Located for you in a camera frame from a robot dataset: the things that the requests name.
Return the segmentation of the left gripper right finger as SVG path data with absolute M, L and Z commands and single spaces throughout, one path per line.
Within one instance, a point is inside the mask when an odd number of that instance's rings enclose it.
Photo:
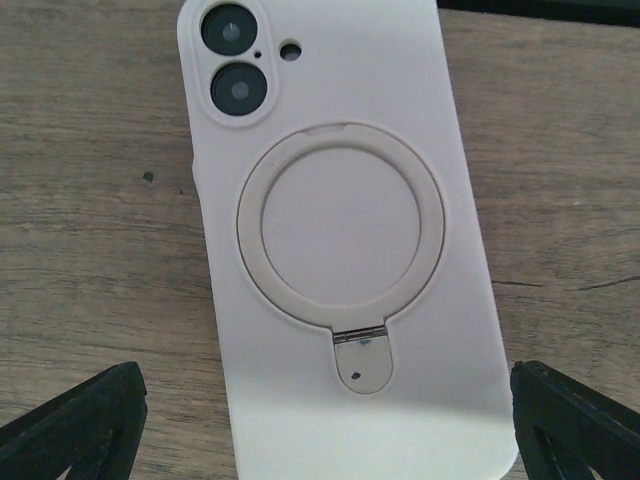
M 515 437 L 530 479 L 637 479 L 639 413 L 539 361 L 514 365 Z

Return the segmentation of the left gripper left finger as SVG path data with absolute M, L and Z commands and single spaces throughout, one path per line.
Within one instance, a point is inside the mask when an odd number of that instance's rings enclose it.
M 135 362 L 114 365 L 1 427 L 3 479 L 128 479 L 148 413 Z

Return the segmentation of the beige phone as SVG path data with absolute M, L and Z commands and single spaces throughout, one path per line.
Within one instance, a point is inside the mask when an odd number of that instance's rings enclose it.
M 177 21 L 237 474 L 501 479 L 509 369 L 432 1 Z

